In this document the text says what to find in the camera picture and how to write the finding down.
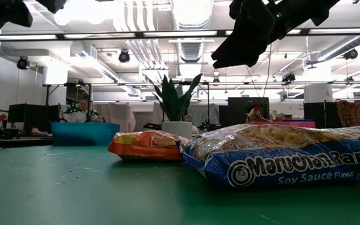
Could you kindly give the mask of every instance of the blue plastic bag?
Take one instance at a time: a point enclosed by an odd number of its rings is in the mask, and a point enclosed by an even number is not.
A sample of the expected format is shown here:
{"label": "blue plastic bag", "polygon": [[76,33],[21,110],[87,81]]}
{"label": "blue plastic bag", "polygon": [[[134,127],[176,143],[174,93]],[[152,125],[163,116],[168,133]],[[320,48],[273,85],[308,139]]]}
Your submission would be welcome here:
{"label": "blue plastic bag", "polygon": [[360,126],[311,129],[240,124],[178,145],[184,163],[220,186],[351,183],[360,173]]}

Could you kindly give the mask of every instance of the man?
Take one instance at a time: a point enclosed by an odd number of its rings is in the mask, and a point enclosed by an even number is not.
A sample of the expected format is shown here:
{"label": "man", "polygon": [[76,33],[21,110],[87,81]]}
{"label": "man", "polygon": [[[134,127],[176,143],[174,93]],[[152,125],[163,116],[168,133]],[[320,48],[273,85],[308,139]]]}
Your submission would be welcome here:
{"label": "man", "polygon": [[[66,119],[72,123],[83,123],[87,121],[87,112],[88,112],[88,96],[84,96],[80,99],[79,108],[80,112],[72,112],[70,115],[70,119]],[[95,123],[103,123],[104,118],[98,114],[96,110],[94,110],[94,115],[90,117],[90,122]]]}

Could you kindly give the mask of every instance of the blue plastic tub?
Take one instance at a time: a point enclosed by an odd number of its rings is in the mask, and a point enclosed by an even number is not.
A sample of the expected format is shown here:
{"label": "blue plastic tub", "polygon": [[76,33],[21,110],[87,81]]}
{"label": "blue plastic tub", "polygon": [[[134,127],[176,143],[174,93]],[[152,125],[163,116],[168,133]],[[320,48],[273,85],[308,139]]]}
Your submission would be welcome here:
{"label": "blue plastic tub", "polygon": [[53,122],[54,146],[108,146],[120,125],[110,122]]}

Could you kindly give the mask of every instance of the potted plant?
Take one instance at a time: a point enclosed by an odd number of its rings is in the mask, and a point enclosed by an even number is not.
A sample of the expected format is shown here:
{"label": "potted plant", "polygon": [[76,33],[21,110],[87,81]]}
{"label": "potted plant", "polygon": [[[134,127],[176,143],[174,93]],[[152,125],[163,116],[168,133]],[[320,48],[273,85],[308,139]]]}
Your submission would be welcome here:
{"label": "potted plant", "polygon": [[191,139],[193,137],[193,124],[182,121],[184,113],[187,111],[193,90],[198,86],[202,74],[197,75],[191,82],[190,88],[182,96],[179,96],[172,79],[168,80],[165,76],[162,83],[162,91],[154,85],[155,98],[166,113],[169,121],[162,122],[162,131]]}

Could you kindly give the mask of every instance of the green table surface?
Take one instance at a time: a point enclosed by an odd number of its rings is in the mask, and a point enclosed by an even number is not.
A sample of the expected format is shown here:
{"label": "green table surface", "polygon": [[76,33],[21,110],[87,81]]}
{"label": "green table surface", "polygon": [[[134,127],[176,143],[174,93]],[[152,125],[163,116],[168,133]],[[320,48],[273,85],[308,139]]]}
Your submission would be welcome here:
{"label": "green table surface", "polygon": [[0,149],[0,224],[360,224],[352,186],[216,189],[180,164],[101,147]]}

